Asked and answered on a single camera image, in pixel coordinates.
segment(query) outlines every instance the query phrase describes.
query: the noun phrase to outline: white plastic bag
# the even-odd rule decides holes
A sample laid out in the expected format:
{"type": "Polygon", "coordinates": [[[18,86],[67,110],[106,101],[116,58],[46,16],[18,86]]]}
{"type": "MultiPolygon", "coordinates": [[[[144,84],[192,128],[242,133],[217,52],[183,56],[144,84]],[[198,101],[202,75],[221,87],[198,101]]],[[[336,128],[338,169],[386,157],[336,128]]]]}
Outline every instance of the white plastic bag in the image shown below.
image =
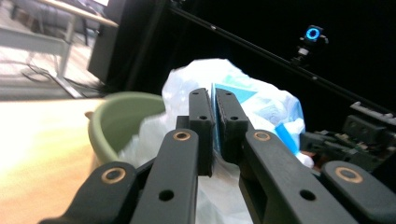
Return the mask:
{"type": "MultiPolygon", "coordinates": [[[[213,85],[232,91],[255,129],[276,133],[279,124],[289,131],[296,146],[298,134],[304,131],[300,102],[287,91],[245,75],[227,60],[197,60],[173,70],[163,86],[165,112],[142,121],[140,133],[120,153],[120,158],[138,167],[153,159],[165,134],[176,127],[177,116],[189,114],[189,93],[213,85]]],[[[196,223],[251,223],[238,187],[239,168],[225,162],[214,150],[212,177],[199,176],[196,223]]],[[[308,160],[299,154],[301,161],[308,160]]]]}

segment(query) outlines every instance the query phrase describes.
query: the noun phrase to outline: black backdrop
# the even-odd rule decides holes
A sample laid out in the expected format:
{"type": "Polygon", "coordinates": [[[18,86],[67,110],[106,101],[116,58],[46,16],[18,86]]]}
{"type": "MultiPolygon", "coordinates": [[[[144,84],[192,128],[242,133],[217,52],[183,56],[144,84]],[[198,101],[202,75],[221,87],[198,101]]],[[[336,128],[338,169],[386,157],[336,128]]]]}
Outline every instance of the black backdrop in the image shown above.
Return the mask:
{"type": "MultiPolygon", "coordinates": [[[[308,131],[339,131],[346,115],[352,113],[349,106],[353,100],[176,15],[163,5],[167,1],[148,0],[139,8],[142,2],[129,0],[130,7],[122,10],[128,15],[125,18],[140,15],[134,16],[140,19],[124,20],[120,25],[120,34],[128,36],[118,35],[116,46],[130,50],[114,49],[120,53],[117,60],[108,60],[110,69],[103,79],[108,86],[161,94],[171,69],[195,59],[226,58],[251,77],[296,95],[308,131]],[[137,24],[139,30],[134,32],[137,24]]],[[[306,28],[320,26],[330,44],[314,55],[306,69],[379,105],[380,112],[396,111],[395,1],[186,0],[182,8],[287,60],[296,55],[306,28]]],[[[95,49],[105,43],[99,38],[95,49]]],[[[95,49],[93,58],[103,54],[95,49]]],[[[92,60],[90,67],[95,66],[92,60]]]]}

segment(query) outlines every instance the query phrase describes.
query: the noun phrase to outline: white table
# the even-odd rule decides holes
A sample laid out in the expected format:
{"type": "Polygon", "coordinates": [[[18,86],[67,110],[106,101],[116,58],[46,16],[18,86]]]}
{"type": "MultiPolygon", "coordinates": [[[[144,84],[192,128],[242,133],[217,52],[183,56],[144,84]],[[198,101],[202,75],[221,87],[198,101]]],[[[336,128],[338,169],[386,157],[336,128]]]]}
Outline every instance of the white table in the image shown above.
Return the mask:
{"type": "Polygon", "coordinates": [[[49,53],[61,56],[61,62],[55,80],[74,98],[82,98],[82,95],[76,91],[70,83],[64,79],[67,61],[72,48],[72,40],[75,34],[77,17],[87,20],[97,21],[103,25],[118,27],[114,21],[107,20],[101,16],[91,14],[80,8],[70,6],[61,1],[55,0],[36,0],[42,4],[56,7],[60,10],[71,14],[67,26],[65,39],[54,38],[46,35],[31,34],[22,31],[12,30],[0,27],[0,46],[6,46],[15,49],[25,49],[30,51],[49,53]]]}

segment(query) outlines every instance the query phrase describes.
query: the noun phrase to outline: screw hole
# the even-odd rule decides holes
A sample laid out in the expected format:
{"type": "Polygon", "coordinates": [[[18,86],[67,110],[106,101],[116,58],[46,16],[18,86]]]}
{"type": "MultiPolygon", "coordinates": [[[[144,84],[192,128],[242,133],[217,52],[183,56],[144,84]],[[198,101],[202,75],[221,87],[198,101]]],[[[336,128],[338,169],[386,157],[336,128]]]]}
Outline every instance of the screw hole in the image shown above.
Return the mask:
{"type": "Polygon", "coordinates": [[[113,171],[110,171],[106,175],[106,178],[109,179],[109,180],[114,180],[114,179],[118,178],[120,175],[121,175],[120,170],[113,170],[113,171]]]}
{"type": "Polygon", "coordinates": [[[168,202],[175,197],[175,194],[172,190],[166,189],[160,192],[159,198],[163,202],[168,202]]]}
{"type": "Polygon", "coordinates": [[[185,133],[178,133],[177,138],[185,138],[187,135],[185,133]]]}
{"type": "Polygon", "coordinates": [[[314,193],[312,193],[311,191],[309,191],[307,189],[301,190],[300,195],[301,195],[301,197],[303,197],[304,199],[306,199],[308,201],[314,201],[317,198],[314,193]]]}

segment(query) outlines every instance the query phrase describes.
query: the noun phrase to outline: blue light ring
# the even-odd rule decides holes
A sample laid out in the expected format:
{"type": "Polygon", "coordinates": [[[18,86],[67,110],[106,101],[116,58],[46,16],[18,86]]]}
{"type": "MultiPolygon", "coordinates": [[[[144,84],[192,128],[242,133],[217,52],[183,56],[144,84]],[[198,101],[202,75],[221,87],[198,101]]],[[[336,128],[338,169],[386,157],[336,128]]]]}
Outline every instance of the blue light ring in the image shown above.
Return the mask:
{"type": "Polygon", "coordinates": [[[310,28],[306,31],[306,37],[310,40],[317,40],[320,36],[320,30],[317,28],[310,28]]]}

